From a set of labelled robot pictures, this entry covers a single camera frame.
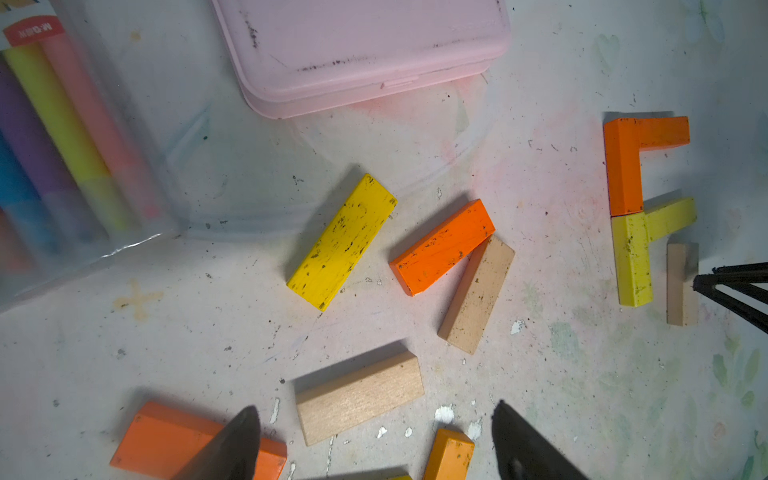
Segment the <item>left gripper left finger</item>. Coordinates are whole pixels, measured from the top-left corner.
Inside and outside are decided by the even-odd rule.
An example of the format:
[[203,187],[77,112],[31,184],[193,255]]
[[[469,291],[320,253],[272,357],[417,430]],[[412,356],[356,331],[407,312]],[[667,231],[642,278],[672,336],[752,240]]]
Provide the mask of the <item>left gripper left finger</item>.
[[249,405],[230,420],[172,479],[252,479],[260,443],[259,414],[254,405]]

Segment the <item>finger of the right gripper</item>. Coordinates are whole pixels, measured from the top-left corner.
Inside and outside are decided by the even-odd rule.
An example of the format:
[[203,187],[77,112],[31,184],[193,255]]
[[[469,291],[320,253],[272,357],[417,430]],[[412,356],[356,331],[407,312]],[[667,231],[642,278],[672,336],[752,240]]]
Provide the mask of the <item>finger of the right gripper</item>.
[[768,263],[722,266],[712,271],[714,284],[766,284]]
[[693,280],[693,290],[740,316],[754,327],[767,333],[767,314],[757,308],[717,289],[728,287],[753,300],[767,304],[767,290],[758,287],[766,284],[766,274],[707,274],[697,275]]

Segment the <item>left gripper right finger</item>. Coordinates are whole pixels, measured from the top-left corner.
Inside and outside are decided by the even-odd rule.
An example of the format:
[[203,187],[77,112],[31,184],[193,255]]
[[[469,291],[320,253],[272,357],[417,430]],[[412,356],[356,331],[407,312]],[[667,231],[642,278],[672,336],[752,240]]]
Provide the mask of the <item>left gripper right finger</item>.
[[504,400],[494,409],[491,433],[501,479],[587,479]]

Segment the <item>yellow block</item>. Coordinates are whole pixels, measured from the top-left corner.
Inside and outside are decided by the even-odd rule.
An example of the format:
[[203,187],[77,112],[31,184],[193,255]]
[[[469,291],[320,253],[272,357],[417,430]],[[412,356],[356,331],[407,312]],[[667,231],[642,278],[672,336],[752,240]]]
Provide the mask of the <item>yellow block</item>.
[[366,174],[287,281],[287,287],[324,312],[344,286],[397,206],[397,199]]
[[646,305],[653,300],[647,215],[613,217],[611,225],[619,303]]
[[650,242],[674,234],[697,220],[693,197],[684,197],[645,211],[645,222]]

